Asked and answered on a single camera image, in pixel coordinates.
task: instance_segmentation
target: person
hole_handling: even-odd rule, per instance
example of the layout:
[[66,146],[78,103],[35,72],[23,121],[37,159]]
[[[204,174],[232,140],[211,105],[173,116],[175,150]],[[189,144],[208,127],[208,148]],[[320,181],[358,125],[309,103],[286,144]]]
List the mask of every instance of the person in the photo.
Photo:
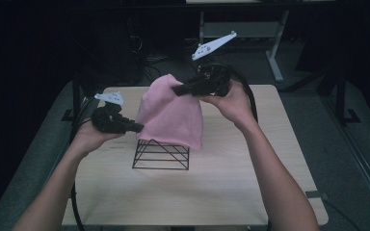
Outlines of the person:
[[[216,106],[242,132],[272,230],[319,230],[314,211],[303,191],[254,119],[244,87],[231,80],[227,96],[206,95],[199,99]],[[121,136],[100,133],[90,121],[82,124],[64,158],[13,230],[60,230],[80,162],[105,141]]]

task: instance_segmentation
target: pink towel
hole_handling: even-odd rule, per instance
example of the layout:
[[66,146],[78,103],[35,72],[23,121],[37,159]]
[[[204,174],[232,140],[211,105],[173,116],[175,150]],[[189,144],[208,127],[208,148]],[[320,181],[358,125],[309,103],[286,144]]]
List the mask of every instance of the pink towel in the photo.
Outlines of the pink towel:
[[161,143],[202,148],[202,111],[191,94],[176,96],[171,87],[181,85],[172,75],[155,80],[141,98],[136,122],[143,124],[137,137]]

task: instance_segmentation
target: gray floor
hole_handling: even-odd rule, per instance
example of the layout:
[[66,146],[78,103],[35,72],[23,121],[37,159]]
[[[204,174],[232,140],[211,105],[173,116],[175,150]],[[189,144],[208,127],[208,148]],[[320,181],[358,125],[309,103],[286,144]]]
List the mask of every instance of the gray floor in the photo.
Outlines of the gray floor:
[[[232,52],[218,55],[215,59],[232,64],[249,78],[250,84],[270,84],[278,89],[284,89],[310,74],[295,71],[303,45],[284,42],[277,53],[284,82],[276,82],[264,54],[270,44],[269,41],[236,42],[226,49]],[[154,67],[161,71],[161,75],[171,73],[179,80],[193,74],[190,66],[180,61],[161,62]],[[148,86],[149,83],[144,78],[139,86]],[[370,230],[370,187],[355,161],[351,146],[343,136],[342,128],[331,115],[330,104],[333,104],[334,95],[320,97],[315,91],[318,83],[319,80],[313,81],[294,92],[281,93],[280,97],[317,188],[328,197],[326,209],[330,220],[321,230],[356,230],[345,217],[353,220],[360,230]],[[59,154],[65,149],[70,122],[62,122],[61,118],[64,111],[71,108],[71,87],[67,85],[53,104],[0,202],[0,231],[11,229],[39,192]],[[348,124],[344,130],[354,137],[370,164],[370,110],[359,90],[351,84],[347,85],[346,108],[355,110],[361,123]],[[64,230],[77,228],[64,227]],[[91,226],[87,230],[120,228]]]

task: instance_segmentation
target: tabletop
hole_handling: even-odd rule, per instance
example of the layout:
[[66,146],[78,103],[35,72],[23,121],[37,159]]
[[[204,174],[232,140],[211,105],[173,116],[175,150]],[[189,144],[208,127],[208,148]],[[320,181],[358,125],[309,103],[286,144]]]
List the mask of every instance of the tabletop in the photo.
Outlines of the tabletop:
[[[304,192],[317,191],[274,86],[251,86],[259,125]],[[120,91],[121,114],[134,119],[147,87]],[[263,206],[242,134],[214,106],[201,102],[202,149],[190,150],[189,170],[132,168],[137,137],[105,142],[77,172],[77,204],[83,224],[264,225]],[[310,198],[319,224],[328,222],[320,198]],[[71,202],[63,224],[75,224]]]

